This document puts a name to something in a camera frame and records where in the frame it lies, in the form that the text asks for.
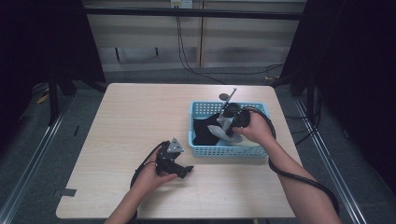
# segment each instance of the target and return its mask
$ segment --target right hand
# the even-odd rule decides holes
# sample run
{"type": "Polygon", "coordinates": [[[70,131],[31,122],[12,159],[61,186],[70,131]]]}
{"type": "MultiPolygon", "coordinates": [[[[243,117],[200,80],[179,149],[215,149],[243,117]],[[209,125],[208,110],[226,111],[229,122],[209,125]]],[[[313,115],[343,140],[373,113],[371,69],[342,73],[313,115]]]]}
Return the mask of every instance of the right hand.
{"type": "Polygon", "coordinates": [[[250,111],[250,123],[246,128],[234,127],[235,133],[244,135],[248,140],[264,144],[268,141],[275,140],[272,136],[271,129],[262,116],[256,112],[250,111]]]}

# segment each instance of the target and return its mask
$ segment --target left hand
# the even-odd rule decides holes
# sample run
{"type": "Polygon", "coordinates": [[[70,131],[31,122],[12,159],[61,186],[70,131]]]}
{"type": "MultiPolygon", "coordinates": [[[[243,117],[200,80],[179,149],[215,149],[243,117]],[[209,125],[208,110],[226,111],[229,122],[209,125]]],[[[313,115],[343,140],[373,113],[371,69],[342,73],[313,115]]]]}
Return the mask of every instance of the left hand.
{"type": "Polygon", "coordinates": [[[157,160],[157,154],[160,149],[161,147],[158,147],[155,152],[148,158],[145,167],[140,172],[131,189],[139,190],[143,195],[148,195],[155,189],[157,189],[160,185],[177,178],[176,174],[157,175],[155,161],[157,160]]]}

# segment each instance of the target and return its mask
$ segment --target blue plastic basket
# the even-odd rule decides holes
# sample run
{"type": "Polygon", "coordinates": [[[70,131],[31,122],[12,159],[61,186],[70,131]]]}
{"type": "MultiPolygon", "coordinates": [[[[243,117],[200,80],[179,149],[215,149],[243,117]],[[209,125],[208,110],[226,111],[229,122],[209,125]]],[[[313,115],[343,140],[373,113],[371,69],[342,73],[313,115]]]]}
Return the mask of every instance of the blue plastic basket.
{"type": "MultiPolygon", "coordinates": [[[[260,147],[228,146],[225,140],[220,140],[215,146],[195,146],[192,140],[195,138],[193,129],[194,119],[207,119],[213,114],[219,113],[223,102],[194,101],[190,104],[189,145],[194,157],[250,157],[264,158],[267,153],[260,147]]],[[[261,103],[238,103],[242,107],[254,106],[268,116],[267,107],[261,103]]]]}

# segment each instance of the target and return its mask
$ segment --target forearm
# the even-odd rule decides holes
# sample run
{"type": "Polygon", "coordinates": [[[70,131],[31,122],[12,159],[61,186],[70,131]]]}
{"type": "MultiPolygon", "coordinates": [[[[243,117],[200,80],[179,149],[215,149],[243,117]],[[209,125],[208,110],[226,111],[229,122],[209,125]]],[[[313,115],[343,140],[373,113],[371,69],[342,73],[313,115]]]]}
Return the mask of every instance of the forearm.
{"type": "MultiPolygon", "coordinates": [[[[271,162],[278,169],[300,175],[311,180],[315,178],[295,161],[275,140],[261,141],[271,162]]],[[[303,182],[279,175],[290,207],[302,223],[340,223],[330,198],[322,190],[303,182]]]]}
{"type": "Polygon", "coordinates": [[[123,197],[116,210],[106,220],[106,224],[127,223],[132,219],[139,204],[143,201],[144,194],[136,189],[130,189],[123,197]]]}

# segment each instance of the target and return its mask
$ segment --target black cable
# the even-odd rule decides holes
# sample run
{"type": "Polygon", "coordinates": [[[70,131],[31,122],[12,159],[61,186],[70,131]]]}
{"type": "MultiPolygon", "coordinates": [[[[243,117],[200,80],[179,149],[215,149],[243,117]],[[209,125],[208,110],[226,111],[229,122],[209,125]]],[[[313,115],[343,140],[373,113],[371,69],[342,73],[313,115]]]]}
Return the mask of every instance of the black cable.
{"type": "Polygon", "coordinates": [[[297,119],[309,119],[308,116],[288,116],[285,115],[285,119],[297,120],[297,119]]]}
{"type": "MultiPolygon", "coordinates": [[[[260,114],[262,116],[262,118],[267,122],[273,137],[276,139],[276,131],[275,131],[274,125],[272,124],[271,120],[269,120],[268,117],[262,111],[260,111],[259,109],[255,108],[255,107],[251,107],[251,106],[243,107],[242,110],[253,111],[253,112],[257,112],[258,114],[260,114]]],[[[282,176],[285,176],[287,178],[291,178],[291,179],[294,179],[294,180],[297,180],[297,181],[301,181],[301,182],[303,182],[305,184],[308,184],[308,185],[310,185],[310,186],[312,186],[314,188],[322,190],[331,199],[332,206],[334,207],[334,210],[337,213],[337,215],[339,215],[340,207],[339,207],[337,198],[335,197],[335,195],[332,193],[331,190],[329,190],[325,186],[319,184],[317,181],[314,181],[312,179],[306,178],[306,177],[301,176],[301,175],[295,175],[295,174],[291,174],[291,173],[279,170],[276,166],[274,166],[274,164],[271,162],[270,158],[268,159],[268,164],[269,164],[271,170],[273,170],[278,175],[282,175],[282,176]]]]}
{"type": "Polygon", "coordinates": [[[325,186],[319,184],[318,182],[316,182],[314,180],[311,180],[309,178],[306,178],[304,176],[295,175],[295,174],[291,174],[291,173],[279,170],[276,166],[274,166],[274,164],[271,162],[270,159],[268,160],[268,164],[269,164],[271,170],[273,170],[278,175],[282,175],[282,176],[285,176],[285,177],[290,178],[290,179],[301,181],[301,182],[303,182],[305,184],[308,184],[308,185],[310,185],[312,187],[315,187],[315,188],[320,189],[323,192],[325,192],[327,194],[327,196],[329,196],[330,200],[332,201],[332,206],[334,207],[334,210],[337,213],[337,215],[340,214],[340,206],[338,204],[337,198],[335,197],[335,195],[332,193],[331,190],[329,190],[325,186]]]}
{"type": "Polygon", "coordinates": [[[297,134],[297,133],[305,133],[306,129],[300,130],[300,131],[295,131],[295,132],[290,132],[291,134],[297,134]]]}
{"type": "Polygon", "coordinates": [[[154,154],[155,150],[161,146],[162,143],[160,143],[158,146],[156,146],[154,149],[151,150],[151,152],[148,154],[148,156],[143,160],[143,162],[139,165],[139,167],[134,171],[134,176],[132,177],[131,180],[131,185],[130,188],[134,185],[134,182],[136,181],[137,177],[139,176],[140,172],[143,170],[143,168],[145,168],[145,166],[147,164],[145,164],[145,162],[152,156],[152,154],[154,154]]]}
{"type": "Polygon", "coordinates": [[[177,40],[178,40],[178,42],[177,42],[177,44],[178,44],[178,56],[179,56],[181,64],[183,65],[183,67],[187,71],[189,71],[189,72],[191,72],[191,73],[193,73],[193,74],[195,74],[197,76],[211,78],[212,80],[220,82],[221,84],[224,84],[224,85],[227,85],[227,84],[222,82],[221,80],[218,80],[218,79],[213,78],[213,77],[205,76],[205,75],[242,75],[242,76],[250,76],[250,75],[258,75],[258,74],[266,73],[269,76],[269,73],[268,73],[269,71],[274,70],[274,69],[278,68],[279,66],[284,65],[283,63],[270,64],[270,65],[267,66],[267,68],[265,70],[259,71],[259,72],[253,72],[253,73],[232,73],[232,72],[210,72],[210,73],[203,72],[203,73],[198,73],[198,72],[195,72],[190,67],[190,65],[189,65],[189,63],[187,61],[187,56],[186,56],[186,52],[184,51],[183,38],[182,38],[182,34],[181,34],[180,17],[177,17],[177,40]],[[181,53],[183,53],[185,64],[183,63],[183,60],[181,58],[181,53]]]}
{"type": "Polygon", "coordinates": [[[193,73],[193,74],[195,74],[197,76],[207,77],[207,78],[210,78],[210,79],[212,79],[214,81],[217,81],[217,82],[219,82],[219,83],[221,83],[223,85],[227,85],[227,83],[225,83],[225,82],[223,82],[221,80],[218,80],[218,79],[216,79],[214,77],[205,76],[204,74],[200,74],[200,73],[197,73],[194,70],[192,70],[192,68],[190,67],[190,65],[189,65],[189,63],[187,61],[186,52],[184,51],[183,38],[182,38],[182,35],[181,35],[180,17],[177,17],[177,45],[178,45],[178,57],[180,59],[181,65],[183,65],[184,69],[186,69],[190,73],[193,73]],[[181,51],[183,52],[184,60],[185,60],[186,64],[183,63],[183,60],[181,58],[181,51]]]}
{"type": "MultiPolygon", "coordinates": [[[[318,116],[318,121],[315,121],[315,118],[313,120],[313,128],[309,131],[308,135],[306,135],[305,137],[303,137],[302,139],[300,139],[299,141],[297,141],[294,145],[298,146],[300,143],[302,143],[305,139],[307,139],[313,132],[318,130],[318,126],[320,124],[320,118],[321,118],[321,96],[318,96],[318,100],[317,100],[317,112],[315,113],[314,116],[318,116]]],[[[302,119],[309,119],[309,117],[304,116],[301,117],[302,119]]]]}

